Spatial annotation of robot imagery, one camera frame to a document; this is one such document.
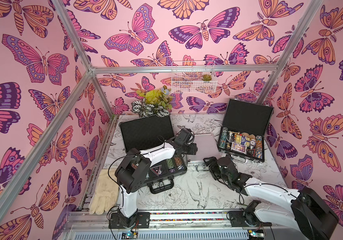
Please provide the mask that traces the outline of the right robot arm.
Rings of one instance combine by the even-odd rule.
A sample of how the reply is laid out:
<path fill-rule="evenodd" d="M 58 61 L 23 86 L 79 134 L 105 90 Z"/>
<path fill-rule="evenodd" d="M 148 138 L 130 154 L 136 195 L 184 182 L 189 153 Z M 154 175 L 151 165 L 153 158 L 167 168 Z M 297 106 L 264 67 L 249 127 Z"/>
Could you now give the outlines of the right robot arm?
<path fill-rule="evenodd" d="M 241 197 L 253 197 L 243 211 L 249 226 L 272 223 L 301 232 L 309 240 L 329 240 L 339 218 L 313 190 L 288 189 L 260 181 L 237 170 L 230 156 L 204 158 L 214 180 Z"/>

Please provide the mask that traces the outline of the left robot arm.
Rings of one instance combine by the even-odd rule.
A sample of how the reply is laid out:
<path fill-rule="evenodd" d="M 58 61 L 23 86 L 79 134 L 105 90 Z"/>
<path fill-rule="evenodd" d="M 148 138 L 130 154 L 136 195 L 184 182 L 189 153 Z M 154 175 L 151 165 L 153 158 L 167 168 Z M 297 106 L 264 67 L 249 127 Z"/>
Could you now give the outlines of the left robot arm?
<path fill-rule="evenodd" d="M 137 191 L 149 176 L 149 170 L 164 160 L 180 155 L 195 155 L 197 146 L 193 142 L 194 133 L 191 129 L 183 128 L 169 140 L 158 147 L 148 150 L 129 150 L 115 171 L 117 184 L 121 190 L 120 214 L 129 219 L 137 211 Z"/>

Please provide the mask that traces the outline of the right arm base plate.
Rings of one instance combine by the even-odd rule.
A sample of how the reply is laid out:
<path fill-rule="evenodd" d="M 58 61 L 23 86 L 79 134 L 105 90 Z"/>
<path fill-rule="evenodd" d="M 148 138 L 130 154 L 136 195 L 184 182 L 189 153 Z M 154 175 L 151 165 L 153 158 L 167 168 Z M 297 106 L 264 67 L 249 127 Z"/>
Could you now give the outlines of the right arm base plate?
<path fill-rule="evenodd" d="M 271 227 L 272 223 L 265 223 L 253 217 L 251 214 L 245 214 L 243 211 L 229 211 L 226 218 L 230 221 L 232 227 L 249 227 L 249 228 L 262 228 Z"/>

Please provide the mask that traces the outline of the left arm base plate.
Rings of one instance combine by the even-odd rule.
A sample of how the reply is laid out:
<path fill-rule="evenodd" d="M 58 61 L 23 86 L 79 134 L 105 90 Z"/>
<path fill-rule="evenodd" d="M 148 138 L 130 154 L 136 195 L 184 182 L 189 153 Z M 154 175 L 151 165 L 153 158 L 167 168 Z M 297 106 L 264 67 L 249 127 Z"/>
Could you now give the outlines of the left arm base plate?
<path fill-rule="evenodd" d="M 110 229 L 148 229 L 150 225 L 149 212 L 136 212 L 129 218 L 122 215 L 121 212 L 112 213 L 109 217 Z"/>

